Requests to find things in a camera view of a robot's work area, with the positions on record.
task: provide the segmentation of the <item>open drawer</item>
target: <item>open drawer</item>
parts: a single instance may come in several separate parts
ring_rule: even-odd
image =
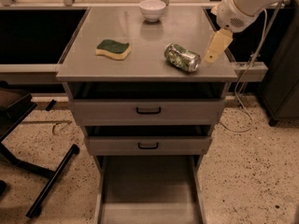
[[[223,83],[68,83],[79,126],[215,124],[224,109]]]
[[[90,155],[199,155],[211,138],[206,126],[92,126],[85,127]]]
[[[101,224],[205,223],[199,195],[190,156],[106,157],[95,219]]]

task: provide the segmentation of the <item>chair wheel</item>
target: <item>chair wheel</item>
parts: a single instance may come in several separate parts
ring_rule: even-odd
[[[7,188],[7,183],[0,180],[0,195],[2,195],[2,193],[6,190]]]
[[[270,119],[269,120],[269,126],[271,127],[274,127],[278,124],[278,121],[277,120],[274,120],[274,119]]]
[[[74,154],[79,154],[80,148],[77,145],[73,145],[72,149],[73,149]]]

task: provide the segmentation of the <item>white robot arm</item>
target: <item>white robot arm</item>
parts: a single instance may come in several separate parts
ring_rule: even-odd
[[[244,31],[270,5],[281,0],[222,0],[217,9],[217,24],[232,33]]]
[[[244,31],[266,7],[279,1],[282,0],[222,0],[216,8],[217,24],[221,29],[206,51],[205,60],[215,62],[233,41],[233,33]]]

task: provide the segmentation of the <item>chair leg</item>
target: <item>chair leg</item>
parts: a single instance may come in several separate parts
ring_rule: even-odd
[[[48,181],[46,184],[45,188],[42,189],[38,197],[36,198],[36,201],[34,204],[31,206],[30,210],[26,214],[27,217],[32,218],[34,216],[38,216],[41,212],[41,204],[44,201],[44,199],[47,197],[48,193],[50,192],[51,188],[55,184],[56,180],[58,179],[59,175],[61,172],[64,170],[65,166],[69,162],[69,160],[72,158],[73,154],[78,154],[79,153],[79,148],[77,145],[73,145],[66,155],[64,156],[64,159],[61,161],[59,164],[58,168],[54,172],[54,176]]]
[[[37,165],[34,165],[27,161],[21,161],[17,159],[1,142],[0,142],[0,153],[7,160],[7,162],[13,166],[22,168],[30,173],[44,176],[48,179],[52,178],[55,172],[47,168],[43,168]]]

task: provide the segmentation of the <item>black cabinet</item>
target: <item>black cabinet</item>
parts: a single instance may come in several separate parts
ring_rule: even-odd
[[[299,119],[299,8],[258,88],[262,102],[271,116],[269,124],[281,119]]]

